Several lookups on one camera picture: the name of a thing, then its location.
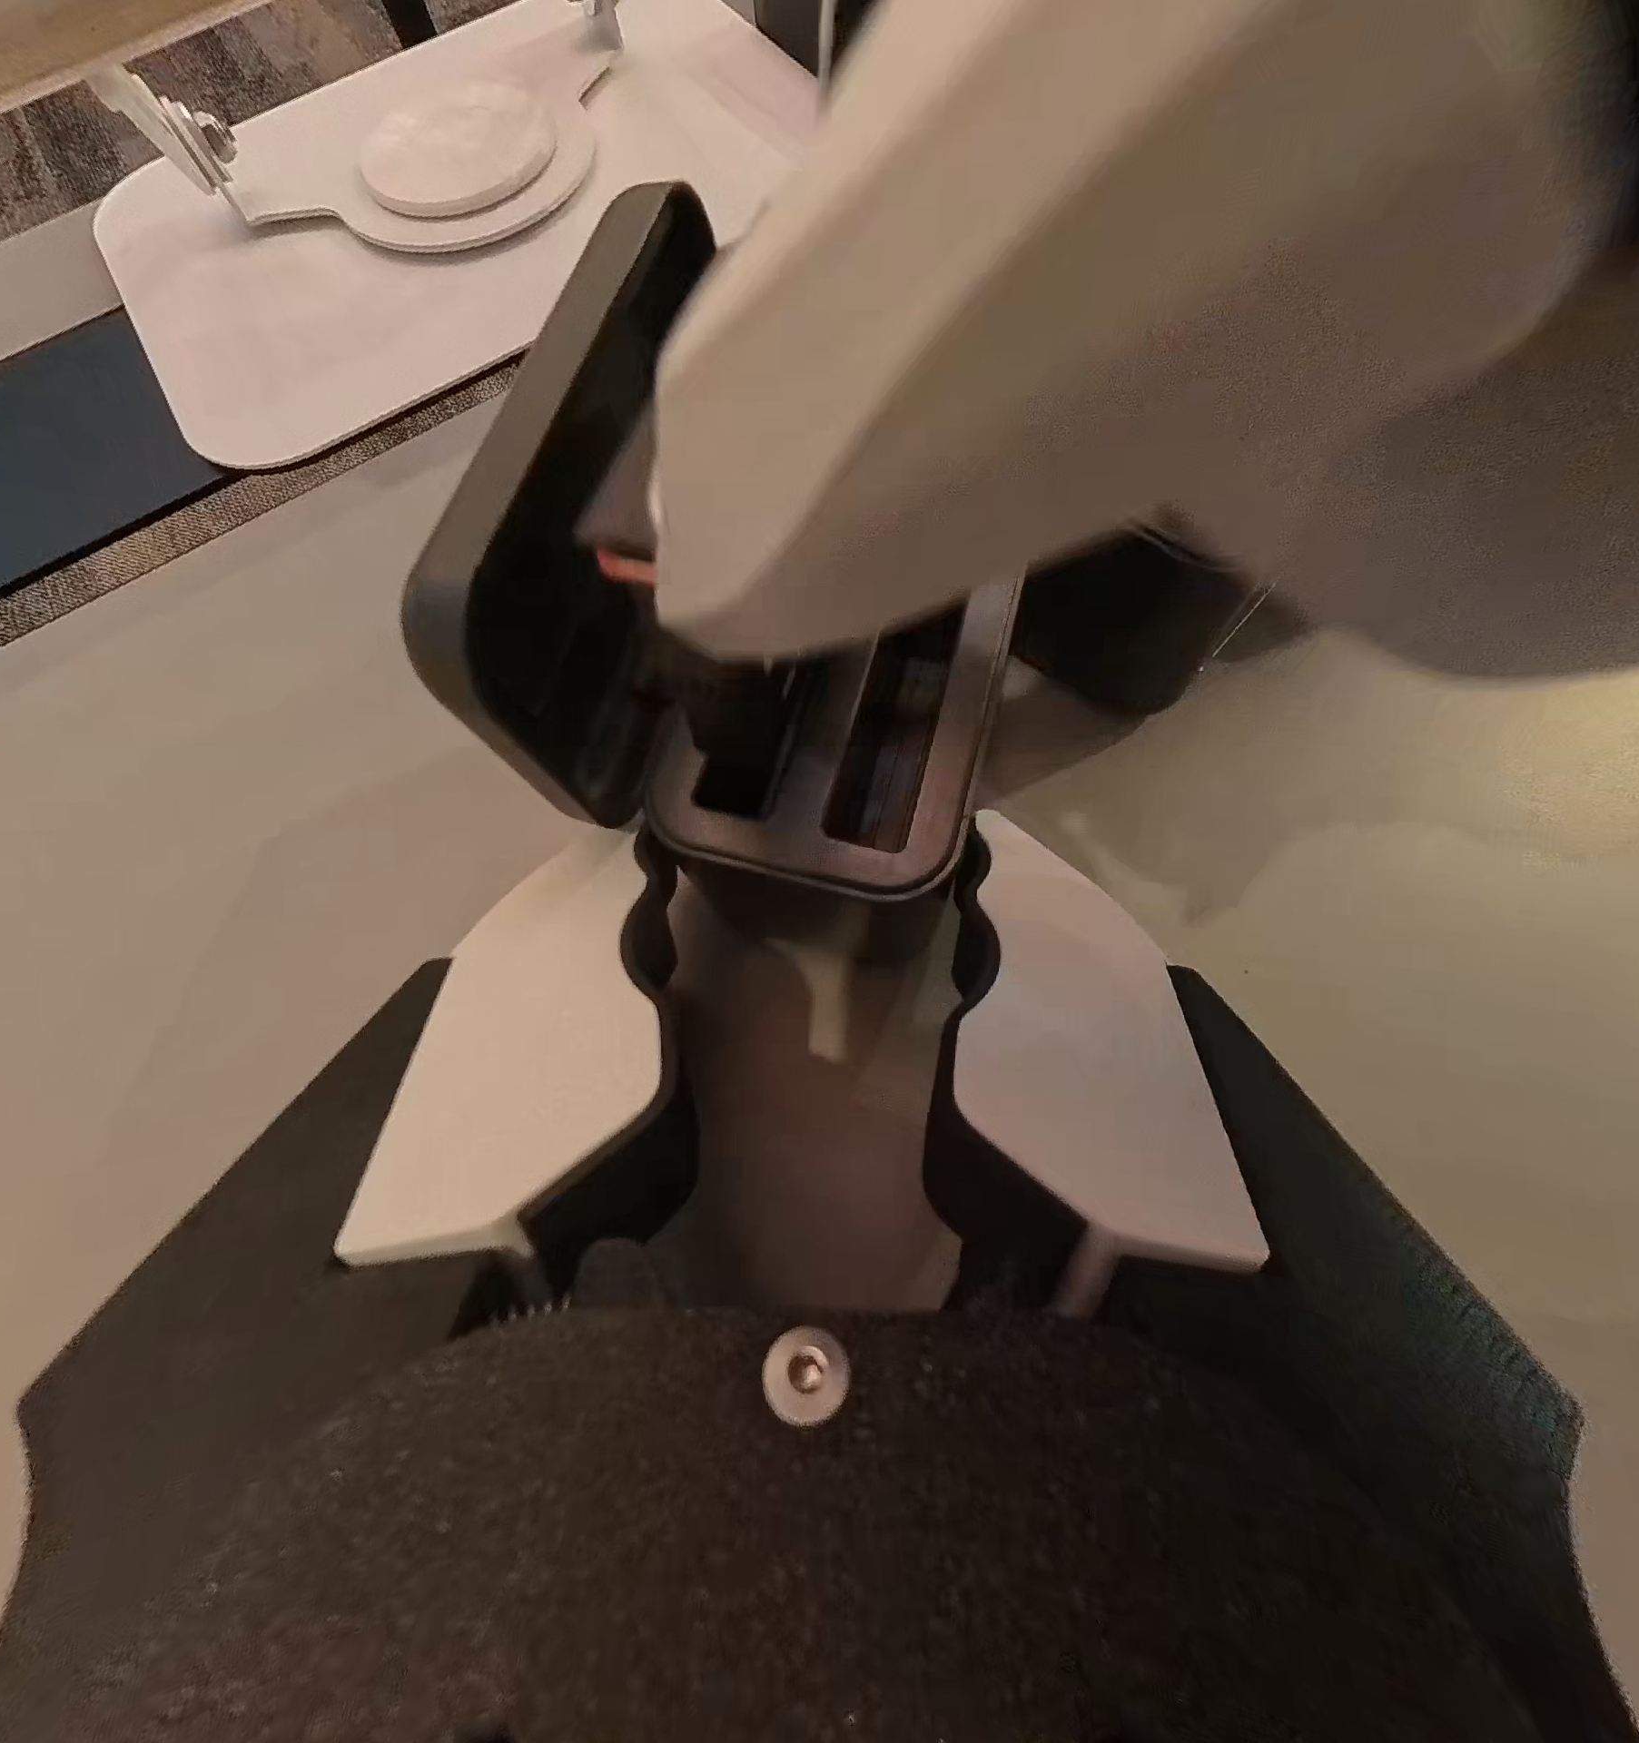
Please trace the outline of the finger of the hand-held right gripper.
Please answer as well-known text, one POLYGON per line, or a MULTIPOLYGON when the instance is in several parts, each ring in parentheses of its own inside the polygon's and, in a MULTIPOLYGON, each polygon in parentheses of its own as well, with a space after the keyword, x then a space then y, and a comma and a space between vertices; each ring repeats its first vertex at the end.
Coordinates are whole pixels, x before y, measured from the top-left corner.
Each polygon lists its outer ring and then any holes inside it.
POLYGON ((866 640, 1149 520, 1278 570, 1625 179, 1608 3, 878 3, 655 372, 655 611, 866 640))

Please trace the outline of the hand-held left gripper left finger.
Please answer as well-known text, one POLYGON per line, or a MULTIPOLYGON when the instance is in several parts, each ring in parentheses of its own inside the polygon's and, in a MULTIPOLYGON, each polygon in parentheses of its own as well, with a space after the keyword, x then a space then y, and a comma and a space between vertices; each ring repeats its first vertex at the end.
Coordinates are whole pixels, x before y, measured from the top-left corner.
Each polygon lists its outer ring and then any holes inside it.
POLYGON ((589 827, 459 944, 336 1236, 346 1266, 578 1266, 677 1209, 694 1164, 643 1155, 681 1078, 673 888, 652 839, 589 827))

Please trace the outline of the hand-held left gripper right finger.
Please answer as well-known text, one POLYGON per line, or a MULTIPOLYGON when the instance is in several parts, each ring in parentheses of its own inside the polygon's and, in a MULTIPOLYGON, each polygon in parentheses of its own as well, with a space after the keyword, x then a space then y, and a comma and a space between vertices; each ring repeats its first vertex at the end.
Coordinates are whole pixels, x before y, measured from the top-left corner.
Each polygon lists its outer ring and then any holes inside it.
POLYGON ((1096 1318, 1123 1259, 1266 1271, 1168 955, 1004 814, 976 814, 955 907, 921 1143, 921 1191, 957 1240, 944 1305, 1096 1318))

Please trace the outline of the black battery charger case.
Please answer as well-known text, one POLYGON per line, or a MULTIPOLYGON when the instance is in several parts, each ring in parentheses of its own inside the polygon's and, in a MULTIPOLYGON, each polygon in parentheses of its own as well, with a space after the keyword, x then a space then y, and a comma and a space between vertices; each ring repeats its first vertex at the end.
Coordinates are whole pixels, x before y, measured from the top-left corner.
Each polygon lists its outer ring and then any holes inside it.
POLYGON ((655 360, 713 260, 685 182, 604 210, 410 572, 402 640, 442 708, 578 818, 652 839, 722 923, 896 966, 955 904, 1004 664, 1149 718, 1243 578, 1140 527, 844 653, 699 654, 578 520, 649 468, 655 360))

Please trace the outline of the black battery with orange edge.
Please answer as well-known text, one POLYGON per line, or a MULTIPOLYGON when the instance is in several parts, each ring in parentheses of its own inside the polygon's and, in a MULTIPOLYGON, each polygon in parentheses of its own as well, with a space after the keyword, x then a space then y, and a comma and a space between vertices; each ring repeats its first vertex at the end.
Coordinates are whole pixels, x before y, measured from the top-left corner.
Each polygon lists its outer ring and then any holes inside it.
POLYGON ((616 582, 655 588, 664 509, 655 466, 638 470, 614 470, 578 522, 578 545, 599 562, 599 572, 616 582))

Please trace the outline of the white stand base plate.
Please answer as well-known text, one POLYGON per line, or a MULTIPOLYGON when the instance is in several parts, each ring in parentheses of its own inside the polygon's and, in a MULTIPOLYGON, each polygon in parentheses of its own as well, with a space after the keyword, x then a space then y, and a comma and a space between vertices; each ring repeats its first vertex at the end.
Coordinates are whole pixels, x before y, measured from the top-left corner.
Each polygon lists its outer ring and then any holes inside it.
POLYGON ((187 448, 273 470, 521 353, 591 231, 638 182, 687 182, 730 243, 818 121, 818 83, 728 3, 513 3, 235 126, 246 221, 168 158, 105 194, 93 242, 187 448), (470 216, 383 206, 393 115, 516 87, 554 128, 539 173, 470 216))

